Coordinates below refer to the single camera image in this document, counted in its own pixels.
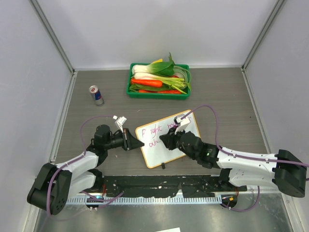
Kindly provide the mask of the yellow framed whiteboard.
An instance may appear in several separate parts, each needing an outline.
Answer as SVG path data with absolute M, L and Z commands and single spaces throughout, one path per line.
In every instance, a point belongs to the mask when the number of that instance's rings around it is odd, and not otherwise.
M 181 114 L 185 115 L 188 112 L 189 110 L 185 110 L 136 128 L 135 133 L 137 139 L 144 143 L 141 151 L 146 166 L 149 169 L 185 156 L 178 149 L 168 150 L 159 139 L 159 136 L 166 134 L 169 129 L 176 125 L 174 122 L 175 117 Z

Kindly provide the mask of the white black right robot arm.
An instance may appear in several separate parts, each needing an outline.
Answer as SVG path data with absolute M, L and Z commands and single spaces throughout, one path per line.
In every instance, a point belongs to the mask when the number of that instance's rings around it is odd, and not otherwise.
M 305 197 L 307 166 L 287 150 L 276 154 L 239 152 L 205 143 L 192 132 L 175 128 L 159 138 L 168 150 L 178 149 L 204 168 L 221 169 L 218 185 L 224 191 L 234 186 L 259 186 Z

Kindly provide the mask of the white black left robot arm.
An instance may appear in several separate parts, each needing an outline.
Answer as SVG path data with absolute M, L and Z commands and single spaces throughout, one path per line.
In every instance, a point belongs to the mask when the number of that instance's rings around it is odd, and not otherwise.
M 83 190 L 97 193 L 102 189 L 102 173 L 96 168 L 107 158 L 110 149 L 121 147 L 130 151 L 143 146 L 144 143 L 127 128 L 112 133 L 109 126 L 100 125 L 82 154 L 64 163 L 46 163 L 41 167 L 27 195 L 27 202 L 57 215 L 68 199 Z

